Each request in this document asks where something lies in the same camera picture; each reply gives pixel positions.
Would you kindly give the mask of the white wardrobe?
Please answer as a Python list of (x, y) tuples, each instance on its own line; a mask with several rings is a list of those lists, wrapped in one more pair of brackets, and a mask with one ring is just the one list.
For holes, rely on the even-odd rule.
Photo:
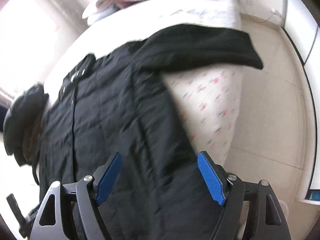
[(296, 198), (319, 206), (319, 85), (311, 70), (319, 47), (319, 26), (302, 0), (284, 0), (283, 23), (285, 37), (293, 56), (304, 102), (304, 150), (302, 177)]

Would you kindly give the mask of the black quilted long coat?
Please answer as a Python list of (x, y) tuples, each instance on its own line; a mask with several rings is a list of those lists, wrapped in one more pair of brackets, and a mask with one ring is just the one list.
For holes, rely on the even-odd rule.
[(263, 63), (247, 33), (179, 24), (107, 56), (86, 55), (42, 118), (40, 197), (79, 181), (119, 152), (121, 172), (101, 216), (113, 239), (208, 239), (212, 200), (160, 73), (213, 63)]

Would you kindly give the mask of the white cherry print sheet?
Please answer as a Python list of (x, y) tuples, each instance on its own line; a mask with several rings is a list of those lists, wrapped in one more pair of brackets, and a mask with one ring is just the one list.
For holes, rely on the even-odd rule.
[(234, 136), (243, 70), (240, 65), (214, 64), (163, 75), (193, 149), (207, 151), (220, 165)]

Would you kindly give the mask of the bed with light blue sheet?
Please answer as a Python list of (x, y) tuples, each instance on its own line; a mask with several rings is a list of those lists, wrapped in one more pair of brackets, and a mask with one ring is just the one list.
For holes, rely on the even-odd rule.
[(236, 0), (150, 0), (130, 6), (94, 23), (54, 63), (44, 82), (49, 104), (57, 100), (63, 78), (86, 54), (102, 57), (126, 42), (177, 24), (241, 29)]

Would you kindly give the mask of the black puffer jacket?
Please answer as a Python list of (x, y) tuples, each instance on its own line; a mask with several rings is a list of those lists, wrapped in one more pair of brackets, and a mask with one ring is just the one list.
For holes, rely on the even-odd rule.
[(13, 155), (19, 166), (31, 164), (23, 155), (25, 133), (33, 128), (43, 113), (49, 95), (43, 84), (37, 83), (17, 97), (8, 109), (3, 123), (3, 142), (7, 155)]

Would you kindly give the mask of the white folded blanket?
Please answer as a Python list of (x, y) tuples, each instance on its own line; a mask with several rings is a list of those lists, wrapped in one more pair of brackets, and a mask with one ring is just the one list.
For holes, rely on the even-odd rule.
[(88, 26), (91, 26), (119, 10), (116, 0), (92, 0), (82, 13), (82, 18), (87, 20)]

